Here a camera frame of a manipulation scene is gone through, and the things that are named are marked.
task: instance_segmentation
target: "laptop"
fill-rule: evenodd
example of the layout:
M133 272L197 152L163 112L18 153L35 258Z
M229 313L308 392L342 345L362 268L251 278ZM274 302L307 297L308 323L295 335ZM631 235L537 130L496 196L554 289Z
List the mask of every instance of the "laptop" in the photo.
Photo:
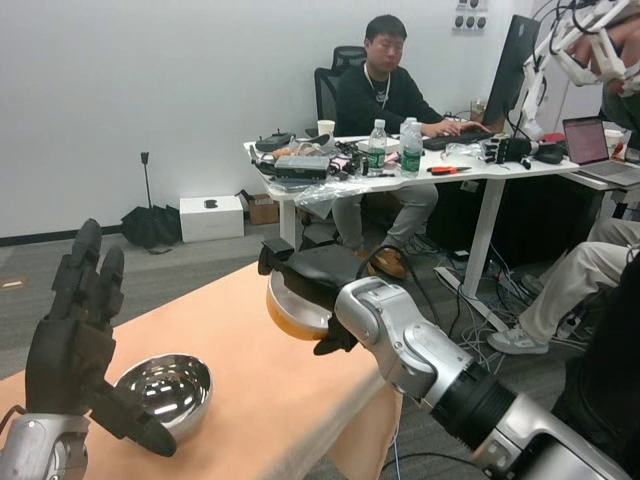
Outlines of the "laptop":
M640 183L640 168L609 158L604 126L599 117L572 118L562 122L569 157L584 175L623 187Z

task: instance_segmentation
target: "white cup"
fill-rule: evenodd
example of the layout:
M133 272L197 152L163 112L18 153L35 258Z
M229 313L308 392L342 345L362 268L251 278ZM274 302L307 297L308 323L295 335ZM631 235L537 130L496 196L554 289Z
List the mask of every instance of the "white cup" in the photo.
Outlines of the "white cup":
M336 122L333 120L318 120L318 135L331 135L336 129Z
M612 155L615 151L618 143L622 141L622 137L624 134L619 130L605 130L604 136L607 139L607 149L609 150L609 155Z

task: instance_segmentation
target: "table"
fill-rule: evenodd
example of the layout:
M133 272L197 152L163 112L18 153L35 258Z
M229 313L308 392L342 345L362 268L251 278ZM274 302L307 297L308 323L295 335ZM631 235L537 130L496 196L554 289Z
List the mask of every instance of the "table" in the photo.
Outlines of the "table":
M640 202L640 184L625 188L580 173L566 173L562 176L599 192L611 192L611 200L618 204L613 218L622 218L630 203Z
M213 398L198 433L172 458L92 423L86 479L295 480L327 452L350 480L378 478L401 396L361 346L314 357L312 342L281 332L266 288L253 264L115 329L111 383L150 356L185 352L209 366ZM0 412L24 403L24 373L0 382Z
M338 140L352 141L356 138L348 137L340 138ZM244 144L247 154L249 154L249 148L251 145L253 145L252 142ZM434 177L427 172L427 169L430 167L444 165L471 167L471 170L455 175L438 177ZM462 291L464 295L470 299L470 303L474 308L476 308L483 317L485 317L498 331L504 331L507 330L507 326L496 315L491 313L489 308L477 299L476 293L478 285L480 284L480 278L482 277L489 244L491 243L493 227L496 222L496 217L498 216L505 182L516 178L575 172L579 168L580 167L578 165L571 163L566 158L559 165L549 165L537 160L531 160L530 170L526 170L523 166L517 163L508 163L504 165L487 164L484 160L477 160L468 156L451 156L445 161L441 158L441 152L425 150L425 154L420 162L420 172L417 177L406 178L398 175L394 178L370 178L366 179L366 181L371 187L371 192L385 192L415 184L437 184L481 179L487 180L480 209L480 216L478 217L478 224L476 225L473 243L471 245L471 252L469 262L467 264L467 270L465 272ZM280 202L280 236L290 245L295 246L297 220L295 216L294 199L297 194L283 193L281 190L274 189L268 182L266 182L266 180L265 187L267 188L269 196ZM436 268L436 272L440 274L451 287L455 290L458 289L460 281L452 275L448 269L443 267Z

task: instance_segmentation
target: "white desk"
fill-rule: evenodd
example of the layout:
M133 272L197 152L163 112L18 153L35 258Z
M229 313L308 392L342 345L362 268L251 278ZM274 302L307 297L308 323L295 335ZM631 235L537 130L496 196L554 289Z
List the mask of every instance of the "white desk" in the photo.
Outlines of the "white desk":
M249 147L253 143L245 143L244 147L249 153ZM456 166L456 167L471 167L471 170L457 173L455 175L445 175L440 177L434 177L427 172L429 167L437 166ZM385 192L393 191L402 188L407 185L426 184L426 183L445 183L445 182L458 182L463 180L487 180L487 185L484 191L484 197L482 199L482 207L480 209L480 216L478 217L478 224L476 225L476 231L473 237L473 243L471 245L471 254L469 257L469 263L467 264L467 270L465 273L465 280L463 285L463 292L467 297L477 298L476 292L478 290L478 284L482 276L482 270L484 268L485 259L487 257L487 251L489 250L489 244L491 242L491 236L493 234L493 227L498 216L498 210L500 208L500 201L502 199L502 192L504 190L504 184L507 180L515 178L526 177L538 177L542 175L556 175L566 174L569 172L575 172L579 169L579 166L563 160L559 165L549 165L546 163L532 161L531 170L525 170L523 166L518 163L508 163L505 165L487 164L481 160L474 160L466 156L449 157L446 161L442 160L441 152L426 151L425 156L422 157L420 162L420 173L417 177L406 178L400 176L399 172L394 178L371 178L367 179L370 182L372 192ZM274 200L280 202L280 236L286 240L290 245L296 244L296 225L297 219L295 214L294 199L297 193L283 193L278 189L273 189L266 182L265 186L269 196ZM454 288L458 289L460 282L447 270L446 268L439 268L436 271ZM479 300L471 302L473 306L482 314L491 324L499 331L506 330L505 324Z
M625 188L580 173L563 173L562 176L598 192L611 192L611 200L618 203L616 212L613 214L614 218L622 218L627 204L640 202L640 184Z

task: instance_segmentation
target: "monitor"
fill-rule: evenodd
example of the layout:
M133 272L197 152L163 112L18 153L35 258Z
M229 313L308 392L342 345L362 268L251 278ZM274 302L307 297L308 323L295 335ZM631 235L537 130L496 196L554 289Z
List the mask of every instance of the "monitor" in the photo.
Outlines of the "monitor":
M600 117L572 118L562 122L571 161L588 165L609 159L607 139Z
M482 124L489 127L505 120L505 112L516 107L524 83L524 62L533 54L540 22L514 15L504 42Z

